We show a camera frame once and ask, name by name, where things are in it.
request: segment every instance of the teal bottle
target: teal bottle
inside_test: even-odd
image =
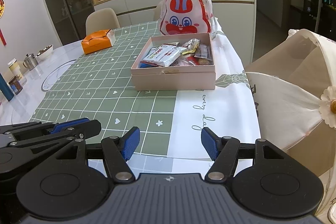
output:
[[[6,97],[8,102],[13,99],[14,93],[12,92],[12,90],[7,85],[6,81],[2,77],[1,73],[0,73],[0,90],[3,93],[3,95]]]

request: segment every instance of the tissue box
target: tissue box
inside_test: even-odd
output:
[[[138,68],[140,61],[147,56],[153,47],[165,43],[185,43],[192,38],[197,38],[203,44],[210,45],[213,65],[205,66],[179,66]],[[140,90],[214,90],[216,81],[216,69],[211,38],[209,33],[192,33],[164,35],[151,37],[133,66],[131,67],[131,81],[135,89]]]
[[[100,51],[112,47],[116,41],[114,31],[101,30],[94,32],[82,41],[82,47],[85,54]]]

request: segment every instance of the floor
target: floor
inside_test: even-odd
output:
[[[257,11],[253,61],[278,46],[287,36],[278,25]]]

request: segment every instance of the green checkered tablecloth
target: green checkered tablecloth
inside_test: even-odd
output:
[[[114,46],[72,64],[47,91],[30,121],[97,119],[102,130],[87,143],[122,136],[137,126],[141,140],[136,153],[167,155],[177,91],[138,92],[130,72],[148,39],[159,35],[157,22],[117,29]]]

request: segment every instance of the bowl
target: bowl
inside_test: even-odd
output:
[[[51,53],[53,52],[54,45],[50,45],[48,47],[46,47],[46,48],[43,49],[43,51],[45,51],[47,49],[44,53],[41,53],[41,54],[38,53],[36,55],[36,59],[37,59],[38,62],[46,60],[51,55]]]

